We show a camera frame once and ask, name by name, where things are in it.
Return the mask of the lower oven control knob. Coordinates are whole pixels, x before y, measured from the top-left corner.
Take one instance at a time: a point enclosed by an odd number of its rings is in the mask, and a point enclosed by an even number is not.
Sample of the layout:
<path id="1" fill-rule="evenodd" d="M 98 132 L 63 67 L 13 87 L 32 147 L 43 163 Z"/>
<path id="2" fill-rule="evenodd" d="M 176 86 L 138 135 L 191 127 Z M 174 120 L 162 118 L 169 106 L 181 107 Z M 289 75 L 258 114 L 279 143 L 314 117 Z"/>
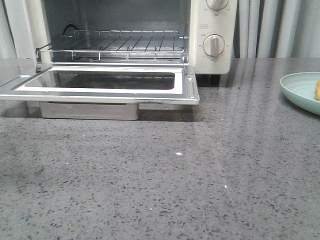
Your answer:
<path id="1" fill-rule="evenodd" d="M 225 47 L 223 38 L 219 35 L 212 34 L 203 41 L 204 52 L 211 57 L 219 56 Z"/>

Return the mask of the grey curtain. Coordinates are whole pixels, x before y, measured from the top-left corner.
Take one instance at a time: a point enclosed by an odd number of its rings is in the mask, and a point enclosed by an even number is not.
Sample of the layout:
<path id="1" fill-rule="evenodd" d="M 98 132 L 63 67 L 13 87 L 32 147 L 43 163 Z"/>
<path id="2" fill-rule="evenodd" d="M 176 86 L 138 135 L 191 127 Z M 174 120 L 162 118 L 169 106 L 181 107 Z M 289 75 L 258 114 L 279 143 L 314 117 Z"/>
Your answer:
<path id="1" fill-rule="evenodd" d="M 318 0 L 239 0 L 233 57 L 318 58 Z"/>

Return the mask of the light green plate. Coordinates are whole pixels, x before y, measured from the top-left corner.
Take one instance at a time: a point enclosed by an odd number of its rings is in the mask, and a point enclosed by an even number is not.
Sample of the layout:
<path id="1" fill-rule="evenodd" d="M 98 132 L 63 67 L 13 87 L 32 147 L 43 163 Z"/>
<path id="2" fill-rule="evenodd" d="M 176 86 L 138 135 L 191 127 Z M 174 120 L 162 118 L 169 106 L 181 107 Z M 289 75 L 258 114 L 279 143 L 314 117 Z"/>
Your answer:
<path id="1" fill-rule="evenodd" d="M 320 115 L 320 101 L 315 98 L 319 72 L 299 72 L 284 76 L 280 85 L 285 97 L 296 106 Z"/>

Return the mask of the upper oven control knob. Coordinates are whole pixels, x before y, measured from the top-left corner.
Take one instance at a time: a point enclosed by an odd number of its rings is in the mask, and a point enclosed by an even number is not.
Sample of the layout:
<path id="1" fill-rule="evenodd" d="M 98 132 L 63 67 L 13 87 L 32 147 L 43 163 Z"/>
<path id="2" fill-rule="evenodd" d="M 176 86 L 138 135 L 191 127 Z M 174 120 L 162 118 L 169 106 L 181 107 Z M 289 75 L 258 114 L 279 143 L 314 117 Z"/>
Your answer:
<path id="1" fill-rule="evenodd" d="M 220 11 L 228 4 L 228 0 L 206 0 L 208 7 L 214 11 Z"/>

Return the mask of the golden croissant bread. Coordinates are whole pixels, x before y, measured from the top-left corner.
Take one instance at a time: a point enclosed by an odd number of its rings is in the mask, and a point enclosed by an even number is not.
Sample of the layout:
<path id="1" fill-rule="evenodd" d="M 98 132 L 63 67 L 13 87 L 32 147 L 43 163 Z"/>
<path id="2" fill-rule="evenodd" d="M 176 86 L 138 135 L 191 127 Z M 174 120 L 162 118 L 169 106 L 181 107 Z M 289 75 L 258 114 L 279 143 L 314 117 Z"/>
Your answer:
<path id="1" fill-rule="evenodd" d="M 317 101 L 320 101 L 320 80 L 316 82 L 314 95 L 315 95 L 315 99 Z"/>

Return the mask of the oven control knob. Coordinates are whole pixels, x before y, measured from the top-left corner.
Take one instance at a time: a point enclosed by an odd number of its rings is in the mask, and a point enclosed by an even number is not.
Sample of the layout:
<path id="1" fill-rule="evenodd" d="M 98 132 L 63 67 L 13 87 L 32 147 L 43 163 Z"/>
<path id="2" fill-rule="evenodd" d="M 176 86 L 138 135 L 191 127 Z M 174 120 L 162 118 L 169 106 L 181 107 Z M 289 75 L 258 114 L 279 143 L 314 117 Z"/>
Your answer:
<path id="1" fill-rule="evenodd" d="M 228 4 L 228 0 L 206 0 L 208 7 L 214 11 L 220 11 Z"/>
<path id="2" fill-rule="evenodd" d="M 219 35 L 212 34 L 203 41 L 204 52 L 211 57 L 219 56 L 225 47 L 223 38 Z"/>

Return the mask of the glass oven door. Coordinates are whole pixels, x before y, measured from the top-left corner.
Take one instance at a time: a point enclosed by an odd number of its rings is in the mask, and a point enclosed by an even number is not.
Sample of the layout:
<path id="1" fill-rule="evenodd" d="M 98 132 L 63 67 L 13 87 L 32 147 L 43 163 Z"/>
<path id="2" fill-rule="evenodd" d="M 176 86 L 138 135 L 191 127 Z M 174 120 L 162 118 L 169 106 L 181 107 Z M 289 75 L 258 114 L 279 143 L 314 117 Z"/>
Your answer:
<path id="1" fill-rule="evenodd" d="M 2 100 L 82 104 L 198 105 L 190 66 L 51 65 L 0 86 Z"/>

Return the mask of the white Toshiba toaster oven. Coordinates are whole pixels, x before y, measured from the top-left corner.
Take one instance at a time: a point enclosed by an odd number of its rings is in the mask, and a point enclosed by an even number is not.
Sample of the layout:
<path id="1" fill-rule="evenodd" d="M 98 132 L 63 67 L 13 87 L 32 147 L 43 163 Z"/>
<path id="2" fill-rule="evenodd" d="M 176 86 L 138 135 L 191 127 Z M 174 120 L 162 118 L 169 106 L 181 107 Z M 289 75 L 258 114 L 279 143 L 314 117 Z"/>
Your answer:
<path id="1" fill-rule="evenodd" d="M 37 61 L 36 49 L 75 30 L 89 31 L 178 31 L 187 36 L 185 63 L 86 62 L 128 65 L 188 65 L 199 77 L 228 73 L 231 65 L 237 1 L 229 0 L 222 10 L 212 10 L 206 0 L 3 0 L 1 20 L 7 22 L 16 56 L 32 59 L 39 68 L 52 63 Z M 204 52 L 210 35 L 224 40 L 217 56 Z"/>

